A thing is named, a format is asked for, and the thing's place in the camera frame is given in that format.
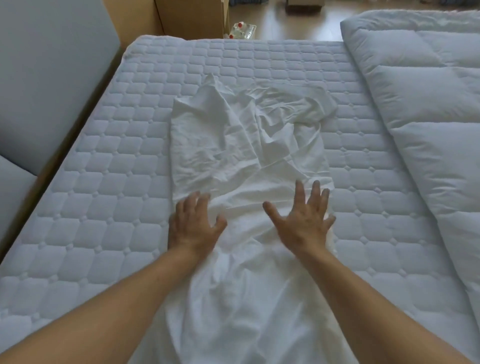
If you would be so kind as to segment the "small brown cardboard box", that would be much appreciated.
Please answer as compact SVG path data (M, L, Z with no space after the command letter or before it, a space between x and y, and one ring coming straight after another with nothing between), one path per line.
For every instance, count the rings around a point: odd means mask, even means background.
M285 0L285 11L289 14L317 14L326 0Z

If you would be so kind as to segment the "white quilted mattress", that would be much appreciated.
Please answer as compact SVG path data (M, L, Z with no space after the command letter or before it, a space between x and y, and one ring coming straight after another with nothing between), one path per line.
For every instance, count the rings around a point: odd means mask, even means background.
M0 265L0 355L167 251L171 113L208 76L322 87L336 216L327 247L434 335L480 364L480 329L434 216L339 42L142 36Z

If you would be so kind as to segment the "person's left forearm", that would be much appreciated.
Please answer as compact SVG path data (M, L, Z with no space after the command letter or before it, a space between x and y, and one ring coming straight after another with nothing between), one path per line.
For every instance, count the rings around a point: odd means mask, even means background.
M206 258L176 246L0 354L0 364L126 364L167 295Z

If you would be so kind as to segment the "white bed sheet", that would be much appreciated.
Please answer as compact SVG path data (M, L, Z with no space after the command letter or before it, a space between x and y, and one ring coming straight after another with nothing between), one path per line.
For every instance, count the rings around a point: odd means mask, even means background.
M225 85L208 75L174 100L172 202L211 195L227 219L213 252L168 295L129 364L358 364L315 282L263 210L282 215L295 181L334 189L321 121L338 106L321 86Z

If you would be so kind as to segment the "tall brown cardboard box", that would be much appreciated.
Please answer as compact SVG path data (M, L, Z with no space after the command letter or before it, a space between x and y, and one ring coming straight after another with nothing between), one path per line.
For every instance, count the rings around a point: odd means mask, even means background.
M154 0L163 32L184 40L222 39L230 31L229 0Z

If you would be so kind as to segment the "person's left hand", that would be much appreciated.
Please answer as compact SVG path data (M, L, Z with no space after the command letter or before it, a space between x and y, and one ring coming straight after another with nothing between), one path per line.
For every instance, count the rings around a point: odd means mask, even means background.
M195 215L185 215L185 199L177 202L177 233L168 233L167 249L188 252L197 262L204 260L214 249L220 236L212 234L213 225L208 217L211 195L201 193L197 199Z

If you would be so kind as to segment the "pack of clear plastic bottles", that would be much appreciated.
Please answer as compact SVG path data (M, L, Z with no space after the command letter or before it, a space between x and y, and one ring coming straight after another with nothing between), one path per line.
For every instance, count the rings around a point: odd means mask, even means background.
M255 24L245 23L243 21L234 23L230 32L224 34L224 39L231 40L253 40L255 39Z

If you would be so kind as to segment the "white puffy duvet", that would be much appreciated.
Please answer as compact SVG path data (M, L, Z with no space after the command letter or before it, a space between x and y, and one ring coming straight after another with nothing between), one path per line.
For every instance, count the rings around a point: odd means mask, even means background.
M369 10L340 28L480 329L480 10Z

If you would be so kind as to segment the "small grey upholstered cushion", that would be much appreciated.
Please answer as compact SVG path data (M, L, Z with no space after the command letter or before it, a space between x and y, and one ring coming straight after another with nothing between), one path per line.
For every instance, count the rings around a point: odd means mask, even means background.
M28 219L37 176L0 155L0 252L7 249Z

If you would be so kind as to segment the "person's right hand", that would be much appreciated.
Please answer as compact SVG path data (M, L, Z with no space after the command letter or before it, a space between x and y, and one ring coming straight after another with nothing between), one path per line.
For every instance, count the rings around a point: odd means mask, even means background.
M329 195L328 188L321 188L321 209L315 211L310 207L310 195L306 198L304 184L300 180L295 182L291 211L284 216L285 225L275 229L280 241L298 259L331 254L327 247L331 229L323 232L323 220L332 215L327 214Z

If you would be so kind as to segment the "large grey upholstered panel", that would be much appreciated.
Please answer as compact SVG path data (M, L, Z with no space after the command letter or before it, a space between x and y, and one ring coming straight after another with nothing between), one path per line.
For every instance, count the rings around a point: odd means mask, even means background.
M119 49L102 0L0 0L0 155L38 175Z

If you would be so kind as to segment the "person's right forearm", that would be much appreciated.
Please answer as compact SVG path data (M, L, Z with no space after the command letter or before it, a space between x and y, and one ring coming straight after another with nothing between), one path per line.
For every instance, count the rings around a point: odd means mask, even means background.
M300 249L295 255L326 298L359 364L473 364L326 248Z

